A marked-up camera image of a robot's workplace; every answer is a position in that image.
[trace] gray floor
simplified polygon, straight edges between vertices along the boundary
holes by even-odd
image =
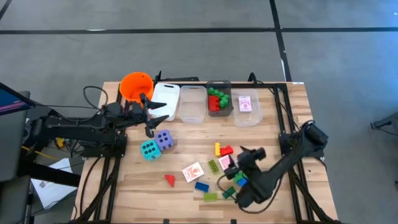
[[[278,0],[277,9],[286,28],[398,26],[393,0]],[[13,0],[0,20],[0,30],[273,25],[269,2],[260,0]],[[398,33],[283,33],[283,38],[292,79],[306,83],[314,118],[330,136],[326,163],[340,220],[396,223],[398,138],[370,130],[369,123],[398,111]],[[261,80],[284,80],[272,32],[0,35],[0,68],[1,82],[30,90],[41,103],[60,105],[84,105],[84,86],[101,86],[135,70],[232,81],[255,72]],[[91,97],[97,101],[99,94]],[[73,198],[36,221],[65,222],[72,208]]]

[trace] blue screen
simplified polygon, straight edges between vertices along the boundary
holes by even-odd
[[[0,112],[14,110],[18,108],[29,108],[29,104],[23,102],[18,97],[10,94],[6,90],[0,90]]]

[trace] wooden plank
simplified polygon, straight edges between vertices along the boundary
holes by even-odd
[[[109,102],[116,100],[118,84],[119,82],[104,84],[104,89],[109,95]],[[294,120],[301,125],[308,119],[312,119],[305,87],[293,83],[288,83],[287,86]],[[261,214],[251,215],[240,211],[233,200],[222,199],[222,193],[216,186],[221,173],[214,175],[208,165],[208,161],[212,159],[218,163],[214,156],[216,141],[222,146],[230,145],[234,149],[235,157],[241,152],[239,145],[250,149],[264,147],[267,158],[258,162],[263,169],[270,168],[281,158],[277,140],[279,122],[274,97],[268,89],[259,88],[257,92],[263,119],[253,127],[236,127],[233,115],[224,118],[206,116],[203,124],[187,124],[178,117],[177,108],[175,120],[165,121],[158,127],[158,130],[170,130],[177,145],[152,162],[144,160],[139,149],[141,143],[147,140],[143,125],[128,128],[126,130],[129,136],[128,145],[126,155],[121,161],[112,222],[159,223],[164,218],[168,218],[171,223],[229,223],[232,218],[237,218],[239,222],[246,223],[295,223],[287,175],[284,176],[279,193],[269,209]],[[100,101],[104,102],[104,95],[101,95]],[[284,112],[284,121],[288,130],[286,112]],[[80,204],[83,181],[94,160],[91,158],[85,162],[76,198],[77,207]],[[219,195],[218,201],[204,202],[203,192],[194,189],[195,181],[190,183],[185,181],[181,170],[194,162],[199,162],[205,171],[205,175],[198,181],[209,184],[209,192],[216,192]],[[337,218],[325,168],[315,159],[304,159],[303,164],[308,187],[315,200],[329,216]],[[97,193],[102,167],[103,159],[98,162],[90,175],[85,192],[84,208]],[[175,176],[174,188],[171,188],[164,179],[165,174]],[[239,186],[226,179],[221,181],[221,186],[225,189],[234,186],[236,190],[239,190]],[[303,217],[305,217],[301,195],[299,199]],[[107,202],[106,197],[101,217],[105,215]],[[254,203],[248,210],[259,210],[267,203],[268,201],[261,205]]]

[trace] black line on floor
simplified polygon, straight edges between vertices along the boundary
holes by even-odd
[[[276,39],[278,41],[279,55],[283,61],[282,66],[284,69],[285,81],[291,82],[292,76],[290,74],[289,63],[287,62],[284,38],[282,37],[282,32],[281,32],[281,28],[280,28],[279,17],[278,17],[278,12],[276,9],[275,0],[269,0],[269,4],[271,5],[272,18],[274,20],[274,25],[275,25],[275,33],[276,33]]]
[[[398,27],[281,28],[282,32],[398,32]]]
[[[12,0],[7,0],[6,3],[4,3],[3,7],[0,10],[0,20],[4,16],[4,13],[6,13],[8,6],[10,6]]]
[[[101,29],[101,30],[0,30],[0,34],[190,34],[274,32],[271,27],[174,28],[174,29]]]

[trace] purple dice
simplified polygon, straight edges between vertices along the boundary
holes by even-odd
[[[155,134],[155,141],[161,151],[174,146],[174,141],[169,130],[161,130]]]

